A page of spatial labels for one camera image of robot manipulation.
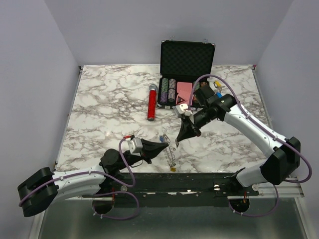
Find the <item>round metal keyring disc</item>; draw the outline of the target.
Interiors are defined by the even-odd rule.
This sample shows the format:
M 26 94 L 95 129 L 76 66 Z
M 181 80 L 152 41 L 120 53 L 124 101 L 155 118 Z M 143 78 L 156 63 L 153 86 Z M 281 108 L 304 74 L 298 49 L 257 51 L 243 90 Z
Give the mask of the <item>round metal keyring disc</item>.
M 168 166 L 170 167 L 170 169 L 173 167 L 176 169 L 176 162 L 175 162 L 175 155 L 174 155 L 175 148 L 173 146 L 170 146 L 170 139 L 166 134 L 163 134 L 162 136 L 164 137 L 164 143 L 168 144 L 168 147 L 164 149 L 164 154 L 165 154 L 165 158 L 168 163 Z

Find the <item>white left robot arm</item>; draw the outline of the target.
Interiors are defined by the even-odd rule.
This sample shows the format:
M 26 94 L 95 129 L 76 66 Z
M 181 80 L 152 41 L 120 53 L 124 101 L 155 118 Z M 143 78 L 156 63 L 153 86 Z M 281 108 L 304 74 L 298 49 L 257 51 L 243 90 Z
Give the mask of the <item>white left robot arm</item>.
M 42 213 L 60 200 L 115 195 L 114 182 L 133 188 L 136 179 L 131 166 L 139 161 L 150 164 L 168 146 L 167 142 L 151 142 L 128 135 L 121 139 L 118 149 L 108 149 L 94 166 L 62 172 L 41 168 L 18 186 L 18 205 L 27 218 Z

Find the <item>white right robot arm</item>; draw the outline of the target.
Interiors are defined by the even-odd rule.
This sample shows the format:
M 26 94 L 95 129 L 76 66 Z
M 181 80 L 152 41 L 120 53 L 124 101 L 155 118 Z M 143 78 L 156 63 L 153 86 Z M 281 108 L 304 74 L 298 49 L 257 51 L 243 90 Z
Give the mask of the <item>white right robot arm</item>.
M 218 119 L 244 134 L 264 154 L 266 161 L 237 171 L 229 183 L 230 191 L 241 195 L 247 187 L 259 183 L 281 184 L 300 165 L 301 143 L 276 133 L 251 115 L 235 97 L 226 94 L 218 96 L 208 85 L 195 91 L 195 97 L 202 110 L 193 113 L 187 104 L 175 106 L 175 113 L 181 118 L 181 127 L 176 143 L 201 136 L 200 129 Z

